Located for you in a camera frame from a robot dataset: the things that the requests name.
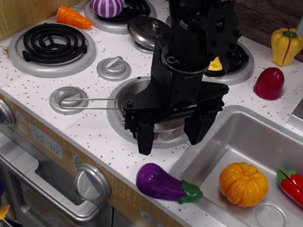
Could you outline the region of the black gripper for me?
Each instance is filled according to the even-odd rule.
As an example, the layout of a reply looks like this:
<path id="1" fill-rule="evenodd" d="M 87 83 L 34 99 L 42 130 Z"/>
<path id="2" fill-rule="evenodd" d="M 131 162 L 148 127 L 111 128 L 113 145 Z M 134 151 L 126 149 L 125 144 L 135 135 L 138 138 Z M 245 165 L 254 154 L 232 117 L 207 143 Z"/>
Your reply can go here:
<path id="1" fill-rule="evenodd" d="M 149 155 L 154 126 L 170 120 L 184 120 L 184 132 L 191 145 L 200 143 L 224 106 L 229 88 L 204 82 L 210 59 L 190 53 L 185 60 L 171 50 L 167 37 L 155 42 L 149 85 L 123 100 L 124 127 L 137 138 L 140 154 Z"/>

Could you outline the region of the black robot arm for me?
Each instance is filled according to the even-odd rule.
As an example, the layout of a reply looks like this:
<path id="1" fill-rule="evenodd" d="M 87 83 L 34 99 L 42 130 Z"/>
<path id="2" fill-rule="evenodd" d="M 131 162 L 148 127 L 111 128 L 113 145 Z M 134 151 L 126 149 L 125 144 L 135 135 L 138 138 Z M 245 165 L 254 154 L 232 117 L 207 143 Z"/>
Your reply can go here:
<path id="1" fill-rule="evenodd" d="M 149 85 L 122 100 L 124 127 L 143 155 L 152 151 L 154 127 L 164 121 L 183 119 L 189 142 L 203 140 L 228 86 L 202 77 L 241 36 L 235 0 L 169 0 L 169 12 L 171 29 L 156 39 Z"/>

